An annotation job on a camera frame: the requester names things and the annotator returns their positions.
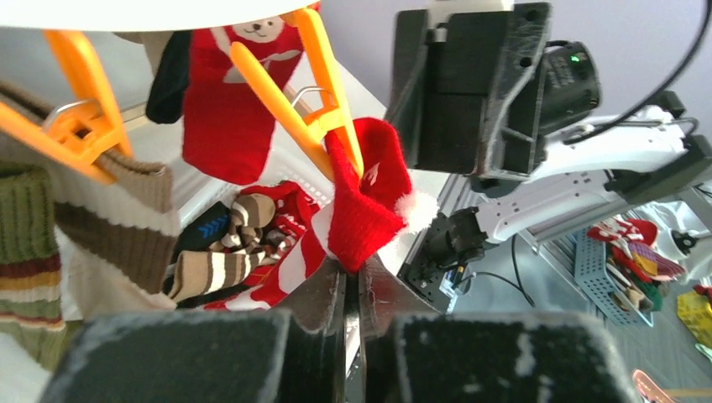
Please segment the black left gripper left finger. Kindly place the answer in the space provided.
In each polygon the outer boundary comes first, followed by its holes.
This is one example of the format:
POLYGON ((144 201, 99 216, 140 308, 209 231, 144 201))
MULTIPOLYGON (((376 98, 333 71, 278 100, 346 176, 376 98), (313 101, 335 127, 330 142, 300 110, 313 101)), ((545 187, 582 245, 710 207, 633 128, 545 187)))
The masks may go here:
POLYGON ((325 259, 278 306, 276 402, 343 402, 348 277, 325 259))

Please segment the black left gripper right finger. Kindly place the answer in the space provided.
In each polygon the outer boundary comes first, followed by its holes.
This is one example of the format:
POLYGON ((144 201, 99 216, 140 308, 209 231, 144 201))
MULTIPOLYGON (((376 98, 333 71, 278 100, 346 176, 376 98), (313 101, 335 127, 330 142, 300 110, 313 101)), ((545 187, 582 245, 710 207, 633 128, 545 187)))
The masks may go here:
POLYGON ((390 273, 376 255, 359 269, 358 288, 364 400, 404 402, 401 336, 392 322, 401 316, 436 310, 390 273))

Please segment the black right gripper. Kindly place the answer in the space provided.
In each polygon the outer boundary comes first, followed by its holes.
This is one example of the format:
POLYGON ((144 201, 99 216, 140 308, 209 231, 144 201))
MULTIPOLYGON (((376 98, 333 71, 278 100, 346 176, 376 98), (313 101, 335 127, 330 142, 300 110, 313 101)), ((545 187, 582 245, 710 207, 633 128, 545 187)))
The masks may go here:
POLYGON ((412 169, 526 181, 539 137, 548 2, 432 1, 395 18, 390 104, 412 169))

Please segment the red white striped sock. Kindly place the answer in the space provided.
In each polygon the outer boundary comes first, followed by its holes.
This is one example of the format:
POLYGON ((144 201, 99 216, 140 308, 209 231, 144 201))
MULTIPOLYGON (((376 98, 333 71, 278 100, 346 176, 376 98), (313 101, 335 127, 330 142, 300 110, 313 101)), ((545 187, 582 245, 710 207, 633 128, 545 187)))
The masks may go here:
POLYGON ((312 276, 325 258, 355 274, 386 244, 430 226, 439 209, 437 199, 413 186, 396 130, 378 118, 357 118, 353 125, 364 173, 353 171, 344 147, 329 133, 325 141, 334 172, 332 202, 316 212, 310 228, 265 280, 204 309, 270 309, 312 276))

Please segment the orange clothespin clip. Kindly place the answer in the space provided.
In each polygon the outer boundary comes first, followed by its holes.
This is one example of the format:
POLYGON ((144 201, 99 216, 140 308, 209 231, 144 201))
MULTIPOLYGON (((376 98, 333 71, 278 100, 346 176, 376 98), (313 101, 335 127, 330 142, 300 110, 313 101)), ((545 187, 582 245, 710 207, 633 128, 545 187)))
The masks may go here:
POLYGON ((364 162, 358 137, 322 19, 310 7, 287 13, 284 19, 298 30, 315 79, 313 86, 281 91, 244 44, 231 45, 230 59, 257 98, 327 179, 333 179, 331 160, 322 146, 328 133, 335 134, 353 171, 362 176, 364 162))
POLYGON ((90 40, 81 31, 46 29, 43 35, 76 100, 50 111, 41 124, 1 105, 1 130, 36 151, 104 185, 116 181, 97 164, 108 150, 133 152, 113 89, 90 40))

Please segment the olive and orange sock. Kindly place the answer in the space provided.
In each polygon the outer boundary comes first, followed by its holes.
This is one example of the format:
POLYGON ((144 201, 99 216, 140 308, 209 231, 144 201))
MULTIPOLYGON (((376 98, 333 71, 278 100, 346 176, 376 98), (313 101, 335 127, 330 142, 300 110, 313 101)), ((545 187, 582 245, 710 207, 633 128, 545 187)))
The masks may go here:
POLYGON ((74 327, 61 309, 62 263, 49 174, 1 163, 1 331, 43 369, 56 369, 74 327))

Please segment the white round clip hanger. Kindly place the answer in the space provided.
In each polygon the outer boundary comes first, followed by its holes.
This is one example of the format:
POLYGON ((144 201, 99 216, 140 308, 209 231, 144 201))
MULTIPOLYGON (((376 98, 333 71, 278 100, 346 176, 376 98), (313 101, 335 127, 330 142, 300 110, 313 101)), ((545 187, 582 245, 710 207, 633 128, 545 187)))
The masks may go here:
POLYGON ((98 32, 202 29, 288 13, 311 1, 7 0, 1 26, 98 32))

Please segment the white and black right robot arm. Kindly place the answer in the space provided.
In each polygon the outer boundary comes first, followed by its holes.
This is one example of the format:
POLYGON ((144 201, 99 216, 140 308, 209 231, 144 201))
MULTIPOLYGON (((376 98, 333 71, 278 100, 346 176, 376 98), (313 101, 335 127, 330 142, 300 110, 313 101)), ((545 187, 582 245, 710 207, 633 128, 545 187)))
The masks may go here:
POLYGON ((474 263, 533 246, 674 193, 711 166, 664 81, 618 115, 584 44, 552 36, 549 1, 431 1, 395 18, 390 105, 412 169, 448 176, 442 210, 400 279, 451 310, 474 263))

